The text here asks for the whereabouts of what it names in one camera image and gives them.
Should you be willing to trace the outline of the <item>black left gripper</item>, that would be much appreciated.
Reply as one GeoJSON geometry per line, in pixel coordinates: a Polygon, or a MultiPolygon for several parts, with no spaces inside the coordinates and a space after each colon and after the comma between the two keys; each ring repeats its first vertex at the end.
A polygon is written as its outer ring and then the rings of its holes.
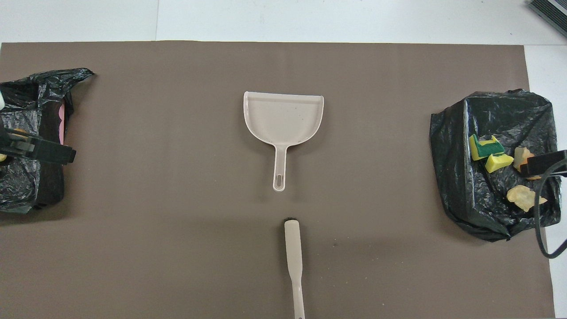
{"type": "Polygon", "coordinates": [[[13,158],[67,165],[73,163],[76,150],[67,145],[54,143],[40,136],[22,131],[7,131],[0,128],[0,153],[13,158]]]}

